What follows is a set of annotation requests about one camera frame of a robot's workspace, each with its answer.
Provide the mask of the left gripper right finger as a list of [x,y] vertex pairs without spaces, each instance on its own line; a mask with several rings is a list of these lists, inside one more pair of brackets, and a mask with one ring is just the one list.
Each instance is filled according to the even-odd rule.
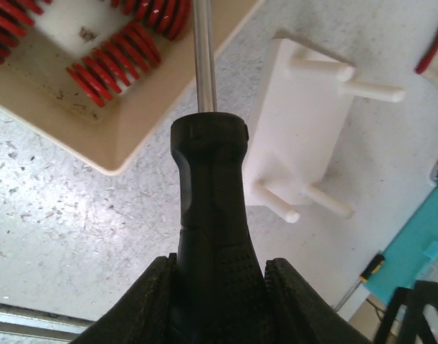
[[277,343],[369,343],[284,258],[266,262]]

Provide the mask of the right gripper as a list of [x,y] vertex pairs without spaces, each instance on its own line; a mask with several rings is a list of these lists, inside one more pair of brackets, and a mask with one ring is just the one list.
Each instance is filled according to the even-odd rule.
[[438,312],[438,282],[416,281],[413,289],[398,287],[391,298],[375,334],[375,343],[386,343],[401,306],[406,307],[396,343],[437,343],[427,322],[424,309],[432,306]]

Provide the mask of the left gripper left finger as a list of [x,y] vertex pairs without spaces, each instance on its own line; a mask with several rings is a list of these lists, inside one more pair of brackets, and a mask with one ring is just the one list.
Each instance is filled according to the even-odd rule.
[[157,257],[130,289],[73,343],[166,343],[176,254]]

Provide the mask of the orange black screwdriver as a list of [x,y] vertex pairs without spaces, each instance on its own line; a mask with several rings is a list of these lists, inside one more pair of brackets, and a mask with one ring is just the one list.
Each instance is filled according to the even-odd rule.
[[247,225],[245,122],[216,108],[211,5],[194,1],[198,111],[171,126],[181,232],[170,311],[177,343],[272,343],[272,311]]

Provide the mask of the white spring tray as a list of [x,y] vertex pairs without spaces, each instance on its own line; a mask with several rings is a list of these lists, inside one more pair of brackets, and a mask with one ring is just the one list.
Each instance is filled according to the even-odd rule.
[[135,19],[110,1],[52,1],[0,64],[0,110],[103,173],[120,173],[194,83],[192,4],[173,41],[142,24],[160,65],[99,107],[65,68]]

